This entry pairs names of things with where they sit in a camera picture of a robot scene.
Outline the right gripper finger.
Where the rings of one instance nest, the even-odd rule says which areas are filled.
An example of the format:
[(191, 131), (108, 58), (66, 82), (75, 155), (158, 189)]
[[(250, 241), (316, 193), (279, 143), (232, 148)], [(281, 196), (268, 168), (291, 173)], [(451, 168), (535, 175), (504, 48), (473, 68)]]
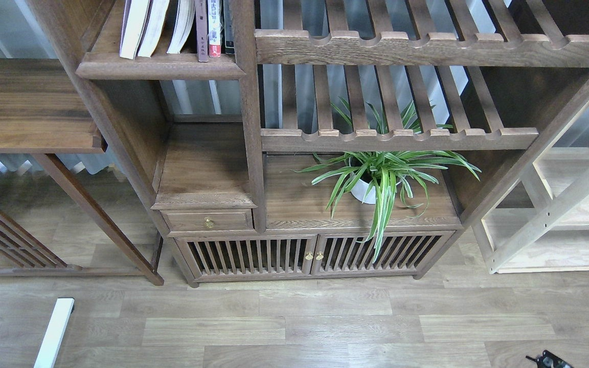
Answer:
[(526, 355), (526, 359), (535, 362), (538, 368), (573, 368), (573, 365), (559, 358), (549, 350), (543, 350), (542, 354), (535, 357)]

